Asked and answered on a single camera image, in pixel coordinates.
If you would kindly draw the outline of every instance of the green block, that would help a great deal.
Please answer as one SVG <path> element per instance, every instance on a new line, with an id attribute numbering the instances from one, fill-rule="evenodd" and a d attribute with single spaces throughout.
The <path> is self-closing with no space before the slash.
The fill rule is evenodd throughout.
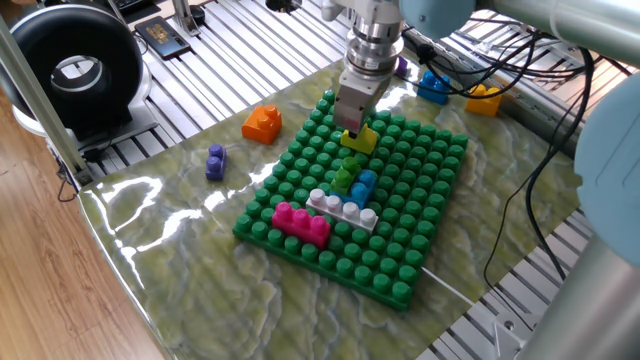
<path id="1" fill-rule="evenodd" d="M 347 196 L 351 184 L 353 184 L 353 181 L 361 172 L 362 167 L 358 164 L 356 158 L 344 158 L 342 165 L 340 165 L 340 168 L 336 171 L 335 178 L 331 181 L 331 191 Z"/>
<path id="2" fill-rule="evenodd" d="M 381 139 L 371 155 L 366 155 L 340 145 L 340 129 L 334 131 L 331 116 L 327 116 L 334 101 L 333 92 L 324 94 L 238 217 L 233 233 L 388 306 L 406 310 L 440 219 L 446 216 L 468 138 L 380 111 L 371 115 L 370 127 Z M 346 195 L 363 169 L 378 177 L 367 204 L 380 217 L 373 234 L 327 217 L 331 237 L 326 249 L 318 249 L 272 228 L 278 203 L 304 207 L 309 192 L 316 188 L 327 195 L 330 191 Z"/>

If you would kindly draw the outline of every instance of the blue and yellow block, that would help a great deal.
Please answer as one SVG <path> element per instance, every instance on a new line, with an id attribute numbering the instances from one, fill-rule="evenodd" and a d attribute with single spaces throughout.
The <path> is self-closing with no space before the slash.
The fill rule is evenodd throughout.
<path id="1" fill-rule="evenodd" d="M 353 139 L 349 136 L 349 130 L 345 130 L 340 138 L 340 144 L 355 151 L 371 155 L 378 143 L 376 132 L 369 129 L 369 125 L 364 124 L 358 136 Z"/>
<path id="2" fill-rule="evenodd" d="M 473 90 L 471 95 L 475 96 L 487 96 L 499 92 L 498 88 L 487 89 L 484 85 L 478 85 Z M 469 99 L 467 106 L 464 108 L 466 111 L 471 111 L 476 114 L 496 116 L 498 115 L 498 109 L 500 108 L 500 101 L 502 101 L 502 95 L 497 95 L 489 99 Z"/>
<path id="3" fill-rule="evenodd" d="M 331 191 L 331 195 L 339 197 L 343 203 L 353 202 L 362 210 L 365 208 L 373 191 L 376 189 L 376 176 L 370 170 L 362 170 L 347 195 Z"/>
<path id="4" fill-rule="evenodd" d="M 451 80 L 447 76 L 442 76 L 442 79 L 445 80 L 447 84 L 451 83 Z M 432 89 L 432 90 L 436 90 L 444 93 L 451 92 L 451 90 L 446 85 L 440 82 L 440 80 L 436 79 L 436 77 L 433 75 L 431 71 L 425 72 L 424 76 L 422 77 L 422 80 L 420 80 L 420 88 L 418 88 L 418 96 L 440 105 L 444 105 L 447 103 L 447 100 L 449 99 L 449 95 L 438 94 L 436 92 L 429 91 L 423 88 Z"/>

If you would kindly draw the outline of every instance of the black device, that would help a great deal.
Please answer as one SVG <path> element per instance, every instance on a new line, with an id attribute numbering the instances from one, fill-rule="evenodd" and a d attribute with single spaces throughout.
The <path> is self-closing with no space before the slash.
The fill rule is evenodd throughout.
<path id="1" fill-rule="evenodd" d="M 123 15 L 130 14 L 153 3 L 152 0 L 113 0 Z"/>
<path id="2" fill-rule="evenodd" d="M 131 121 L 128 105 L 143 63 L 138 44 L 115 16 L 97 6 L 56 5 L 11 33 L 62 124 L 79 141 Z M 61 64 L 79 56 L 91 59 L 92 68 L 74 79 L 63 76 Z M 0 85 L 16 108 L 33 117 L 2 66 Z"/>
<path id="3" fill-rule="evenodd" d="M 191 50 L 187 41 L 160 16 L 137 24 L 136 30 L 160 54 L 162 60 L 169 60 Z"/>

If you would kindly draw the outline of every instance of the toy building block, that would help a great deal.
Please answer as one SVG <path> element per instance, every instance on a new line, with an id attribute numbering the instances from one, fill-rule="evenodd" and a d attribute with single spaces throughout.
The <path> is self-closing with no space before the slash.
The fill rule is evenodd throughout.
<path id="1" fill-rule="evenodd" d="M 402 56 L 398 56 L 398 67 L 396 68 L 396 74 L 398 76 L 407 76 L 407 59 Z"/>
<path id="2" fill-rule="evenodd" d="M 343 206 L 339 197 L 334 195 L 326 196 L 322 189 L 311 190 L 307 200 L 307 207 L 321 214 L 329 215 L 337 221 L 347 222 L 351 226 L 363 229 L 369 234 L 373 233 L 373 229 L 378 222 L 378 216 L 375 211 L 371 209 L 360 211 L 358 205 L 352 202 L 345 203 Z"/>
<path id="3" fill-rule="evenodd" d="M 242 125 L 242 136 L 271 145 L 282 129 L 282 114 L 274 105 L 258 106 Z"/>
<path id="4" fill-rule="evenodd" d="M 271 218 L 274 229 L 287 236 L 295 236 L 304 243 L 315 245 L 323 250 L 329 240 L 331 225 L 322 216 L 311 216 L 305 209 L 294 210 L 288 202 L 276 205 L 276 212 Z"/>
<path id="5" fill-rule="evenodd" d="M 207 159 L 207 169 L 205 175 L 207 180 L 220 181 L 224 177 L 224 169 L 227 166 L 227 150 L 220 144 L 213 144 L 209 147 L 209 158 Z"/>
<path id="6" fill-rule="evenodd" d="M 362 168 L 353 157 L 346 157 L 342 161 L 342 166 L 336 171 L 336 177 L 331 181 L 331 191 L 341 195 L 347 195 L 349 188 L 356 176 L 360 174 Z"/>
<path id="7" fill-rule="evenodd" d="M 340 168 L 337 164 L 348 156 L 347 151 L 341 152 L 346 149 L 340 149 L 342 131 L 335 131 L 335 125 L 325 121 L 331 111 L 327 105 L 335 94 L 325 95 L 311 113 L 311 121 L 305 122 L 304 136 L 282 154 L 238 217 L 233 234 L 371 299 L 407 310 L 418 288 L 424 259 L 431 244 L 439 241 L 439 223 L 455 191 L 469 139 L 464 134 L 438 131 L 431 124 L 391 116 L 389 111 L 372 113 L 370 126 L 381 138 L 371 155 L 354 155 L 366 170 L 351 185 L 349 195 L 359 193 L 361 185 L 373 192 L 365 204 L 379 217 L 375 230 L 369 234 L 345 220 L 323 215 L 331 231 L 326 247 L 319 250 L 297 236 L 287 236 L 272 221 L 276 206 L 283 202 L 293 209 L 304 208 L 314 189 L 329 197 L 330 183 Z M 349 202 L 342 197 L 343 203 Z M 319 214 L 311 207 L 307 210 Z M 347 210 L 354 210 L 353 205 Z"/>
<path id="8" fill-rule="evenodd" d="M 364 209 L 371 195 L 376 188 L 376 176 L 370 170 L 362 170 L 356 182 L 353 183 L 349 194 L 347 196 L 331 192 L 331 195 L 335 195 L 343 202 L 352 202 L 358 205 L 360 209 Z"/>
<path id="9" fill-rule="evenodd" d="M 495 94 L 499 91 L 500 89 L 498 88 L 490 88 L 487 90 L 484 85 L 478 85 L 471 95 L 485 96 Z M 502 101 L 502 95 L 497 95 L 489 99 L 469 99 L 467 101 L 467 106 L 464 109 L 476 114 L 496 116 L 498 115 L 500 101 Z"/>
<path id="10" fill-rule="evenodd" d="M 447 84 L 451 83 L 451 80 L 449 80 L 449 78 L 446 76 L 443 76 L 442 79 L 445 80 Z M 436 77 L 433 75 L 431 71 L 425 72 L 424 76 L 422 77 L 422 80 L 420 80 L 420 88 L 418 88 L 418 96 L 440 105 L 444 105 L 447 103 L 447 100 L 449 99 L 449 95 L 438 94 L 436 92 L 429 91 L 423 88 L 433 89 L 436 91 L 446 92 L 446 93 L 451 92 L 451 90 L 446 85 L 441 83 L 440 80 L 436 79 Z"/>
<path id="11" fill-rule="evenodd" d="M 340 138 L 340 144 L 342 146 L 346 146 L 355 151 L 360 151 L 367 155 L 371 155 L 377 142 L 378 136 L 376 135 L 376 132 L 369 129 L 369 125 L 367 124 L 364 124 L 362 130 L 360 130 L 360 133 L 355 139 L 349 136 L 349 130 L 345 130 Z"/>

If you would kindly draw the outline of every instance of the white wire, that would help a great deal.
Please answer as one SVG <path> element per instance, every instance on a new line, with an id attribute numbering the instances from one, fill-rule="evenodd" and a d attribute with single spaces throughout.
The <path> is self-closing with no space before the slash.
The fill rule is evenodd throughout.
<path id="1" fill-rule="evenodd" d="M 456 290 L 453 286 L 447 284 L 444 280 L 440 279 L 439 277 L 436 276 L 436 274 L 432 273 L 431 271 L 429 271 L 427 268 L 422 267 L 422 271 L 424 271 L 427 275 L 431 276 L 431 278 L 433 278 L 433 280 L 437 281 L 440 283 L 440 285 L 446 287 L 447 289 L 449 289 L 449 291 L 451 291 L 452 293 L 454 293 L 457 297 L 459 297 L 460 299 L 462 299 L 464 302 L 466 302 L 467 304 L 469 304 L 471 307 L 474 307 L 476 304 L 469 300 L 468 297 L 462 295 L 462 293 L 458 290 Z M 484 313 L 485 316 L 489 317 L 490 319 L 493 319 L 493 322 L 501 327 L 507 334 L 511 335 L 518 343 L 520 343 L 520 345 L 524 345 L 525 341 L 520 339 L 518 336 L 516 336 L 516 334 L 513 333 L 513 331 L 507 329 L 502 323 L 500 323 L 497 319 L 496 316 L 493 315 L 491 312 L 478 307 L 478 310 L 480 310 L 480 312 Z"/>

